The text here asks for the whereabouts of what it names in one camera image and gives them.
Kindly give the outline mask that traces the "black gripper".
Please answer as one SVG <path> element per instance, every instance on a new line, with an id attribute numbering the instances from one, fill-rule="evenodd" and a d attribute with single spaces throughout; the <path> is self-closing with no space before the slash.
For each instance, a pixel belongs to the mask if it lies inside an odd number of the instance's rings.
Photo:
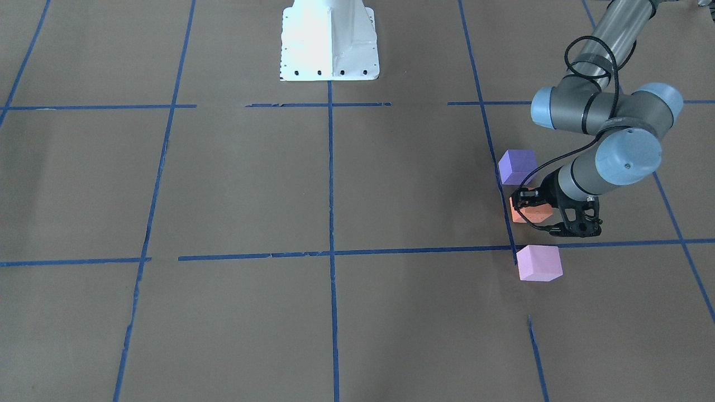
<path id="1" fill-rule="evenodd" d="M 544 204 L 549 204 L 552 209 L 564 209 L 565 193 L 560 183 L 561 170 L 549 173 L 537 189 L 518 189 L 518 195 L 511 195 L 509 204 L 516 213 L 517 209 L 523 214 L 533 213 Z"/>

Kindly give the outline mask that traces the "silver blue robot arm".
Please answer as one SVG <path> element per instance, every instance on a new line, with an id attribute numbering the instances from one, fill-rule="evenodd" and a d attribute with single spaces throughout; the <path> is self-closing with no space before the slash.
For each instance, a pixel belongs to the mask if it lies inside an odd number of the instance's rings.
<path id="1" fill-rule="evenodd" d="M 638 36 L 656 15 L 659 1 L 612 1 L 589 35 L 564 51 L 559 84 L 536 92 L 531 119 L 543 128 L 583 134 L 587 145 L 554 158 L 562 167 L 534 189 L 519 186 L 511 196 L 518 211 L 547 204 L 595 221 L 600 197 L 633 185 L 661 165 L 662 140 L 677 122 L 683 96 L 664 83 L 621 93 L 621 70 Z"/>

